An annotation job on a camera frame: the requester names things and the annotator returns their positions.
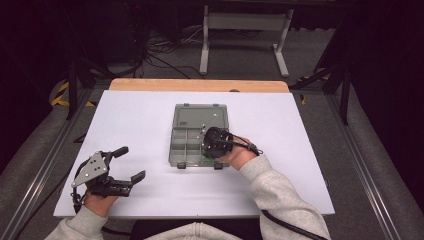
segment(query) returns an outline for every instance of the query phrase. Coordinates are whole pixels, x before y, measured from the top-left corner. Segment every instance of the person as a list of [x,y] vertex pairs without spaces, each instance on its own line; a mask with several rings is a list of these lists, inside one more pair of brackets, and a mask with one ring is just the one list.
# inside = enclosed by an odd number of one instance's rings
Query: person
[[[284,225],[286,223],[312,234],[316,239],[330,239],[322,215],[299,197],[290,181],[272,168],[265,155],[257,156],[246,148],[234,145],[232,151],[220,160],[229,163],[246,177],[258,208],[266,210],[259,217],[263,239],[310,239],[299,231],[289,230]],[[115,196],[103,198],[88,193],[78,214],[73,219],[62,220],[46,239],[103,239],[101,228],[117,199]],[[203,223],[191,223],[147,239],[240,238]]]

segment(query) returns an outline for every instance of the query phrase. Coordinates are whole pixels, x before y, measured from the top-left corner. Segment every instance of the person's hand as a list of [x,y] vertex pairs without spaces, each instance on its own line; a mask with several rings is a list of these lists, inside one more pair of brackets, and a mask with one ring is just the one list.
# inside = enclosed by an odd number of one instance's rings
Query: person's hand
[[113,203],[118,199],[118,196],[96,196],[87,192],[84,199],[84,206],[100,217],[107,217]]
[[[236,138],[234,137],[234,142],[239,142],[242,144],[251,143],[249,139],[246,138]],[[233,150],[228,153],[227,155],[224,155],[220,158],[221,161],[229,163],[233,168],[236,170],[240,170],[240,168],[247,163],[248,161],[252,160],[256,157],[256,154],[252,151],[247,150],[246,148],[233,145]]]

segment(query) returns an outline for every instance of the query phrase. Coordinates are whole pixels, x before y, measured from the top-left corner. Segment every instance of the gray sleeve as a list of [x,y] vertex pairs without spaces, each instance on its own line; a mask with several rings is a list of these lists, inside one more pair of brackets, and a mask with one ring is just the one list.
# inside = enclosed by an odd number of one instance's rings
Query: gray sleeve
[[[254,200],[261,210],[268,210],[274,217],[321,237],[330,239],[322,215],[312,205],[303,201],[290,181],[275,171],[266,156],[258,156],[247,162],[240,172],[250,183]],[[292,232],[262,213],[261,232],[264,239],[307,239]]]
[[82,206],[81,210],[74,218],[60,221],[59,225],[46,239],[103,239],[100,230],[106,221],[107,218],[99,217]]

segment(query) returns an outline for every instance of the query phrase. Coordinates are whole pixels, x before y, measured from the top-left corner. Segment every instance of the wooden edge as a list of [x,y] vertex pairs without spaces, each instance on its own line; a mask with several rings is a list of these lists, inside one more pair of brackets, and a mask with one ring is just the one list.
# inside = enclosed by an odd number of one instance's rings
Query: wooden edge
[[109,90],[115,91],[188,91],[188,92],[274,92],[289,93],[287,84],[279,81],[210,80],[210,79],[114,79]]

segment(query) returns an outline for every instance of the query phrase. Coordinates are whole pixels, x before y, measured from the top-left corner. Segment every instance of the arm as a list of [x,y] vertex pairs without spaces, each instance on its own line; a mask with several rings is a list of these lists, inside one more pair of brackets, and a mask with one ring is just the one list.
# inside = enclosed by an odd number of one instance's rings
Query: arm
[[[259,209],[268,210],[272,216],[284,222],[330,239],[321,214],[299,197],[290,181],[272,168],[266,156],[256,156],[247,149],[235,146],[221,160],[230,163],[247,178]],[[271,221],[262,213],[260,225],[264,239],[281,236],[284,239],[307,239]]]
[[110,207],[118,199],[88,194],[84,206],[73,219],[64,219],[46,239],[103,239],[100,230],[107,221]]

